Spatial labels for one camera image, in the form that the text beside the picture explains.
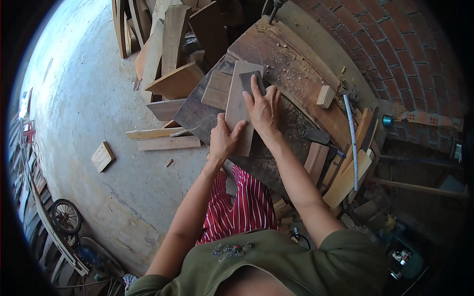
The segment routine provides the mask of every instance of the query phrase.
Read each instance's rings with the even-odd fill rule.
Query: red striped skirt
[[[227,175],[219,171],[211,191],[202,237],[196,245],[254,229],[278,230],[272,199],[267,186],[234,165],[237,196],[232,205],[226,193]]]

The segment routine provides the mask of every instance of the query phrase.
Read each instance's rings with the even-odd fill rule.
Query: hand
[[[244,91],[242,94],[245,98],[248,113],[254,129],[258,132],[262,140],[272,139],[279,133],[278,131],[278,109],[280,105],[281,92],[276,89],[274,85],[266,88],[267,94],[262,96],[262,93],[257,86],[257,76],[252,75],[250,78],[252,85],[252,96]]]
[[[229,133],[224,118],[225,113],[219,113],[217,115],[217,125],[210,131],[209,158],[217,160],[220,166],[224,164],[227,157],[229,157],[237,146],[240,132],[247,125],[246,120],[241,120],[234,127],[234,130]]]

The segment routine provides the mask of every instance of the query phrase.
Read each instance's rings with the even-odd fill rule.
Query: wooden board
[[[102,171],[114,159],[115,156],[110,149],[109,143],[107,142],[102,142],[102,144],[100,144],[100,146],[95,151],[94,155],[91,157],[92,163],[99,173],[102,173]]]
[[[219,71],[212,72],[202,95],[201,103],[225,111],[231,81],[232,76],[230,75]]]
[[[438,189],[438,188],[432,188],[432,187],[426,187],[426,186],[420,186],[420,185],[413,185],[413,184],[408,184],[408,183],[394,182],[394,181],[382,180],[378,178],[371,178],[369,182],[378,183],[382,185],[388,185],[388,186],[394,186],[394,187],[399,187],[399,188],[405,188],[405,189],[410,189],[410,190],[415,190],[415,191],[420,191],[420,192],[425,192],[425,193],[431,193],[435,195],[443,195],[443,196],[449,196],[449,197],[469,197],[469,194],[464,193],[464,192],[456,192],[456,191],[450,191],[450,190],[444,190],[444,189]]]
[[[178,68],[181,59],[182,44],[191,7],[187,5],[172,5],[164,13],[163,55],[161,74],[164,76]]]
[[[182,127],[174,128],[155,128],[141,131],[125,132],[129,139],[146,139],[146,138],[160,138],[169,137],[170,134],[183,131]]]
[[[146,106],[151,110],[151,112],[153,112],[156,119],[165,121],[173,119],[174,115],[178,112],[179,108],[181,108],[185,101],[186,99],[176,99],[150,103]]]
[[[198,137],[193,135],[137,141],[137,147],[139,151],[193,148],[200,146],[201,141]]]
[[[263,16],[240,36],[228,52],[243,61],[269,65],[263,79],[276,86],[311,122],[328,132],[339,149],[343,149],[351,143],[349,122],[337,104],[331,104],[328,109],[316,105],[316,96],[322,86],[321,76],[290,47],[277,46],[277,43],[283,44],[283,40],[265,28],[268,28],[268,16]]]
[[[206,52],[204,59],[207,64],[214,66],[229,47],[219,4],[213,1],[191,15],[189,25]]]
[[[226,107],[226,125],[230,132],[234,130],[234,127],[241,120],[246,120],[247,126],[240,134],[239,141],[233,152],[233,155],[248,156],[250,154],[250,148],[252,147],[254,126],[252,125],[247,106],[245,105],[244,96],[242,95],[244,89],[238,76],[240,73],[252,71],[259,71],[263,76],[264,67],[258,64],[236,61],[234,74],[230,83],[229,97]]]
[[[367,153],[363,150],[359,150],[357,153],[358,180],[361,179],[365,171],[369,168],[370,163],[371,160]],[[335,209],[353,188],[354,170],[346,170],[338,179],[334,180],[329,190],[323,196],[323,200],[332,209]]]
[[[168,73],[145,87],[156,95],[163,95],[167,99],[184,99],[204,77],[196,62],[191,62]]]

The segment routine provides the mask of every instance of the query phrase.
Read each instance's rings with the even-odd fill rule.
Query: wheel
[[[53,224],[60,232],[68,235],[79,232],[82,226],[82,217],[72,202],[60,198],[53,203],[52,208]]]

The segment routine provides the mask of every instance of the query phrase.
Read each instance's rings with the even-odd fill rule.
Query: brick wall
[[[341,45],[374,95],[398,109],[462,118],[465,87],[453,49],[419,0],[292,0]],[[449,152],[450,129],[414,123],[388,137]]]

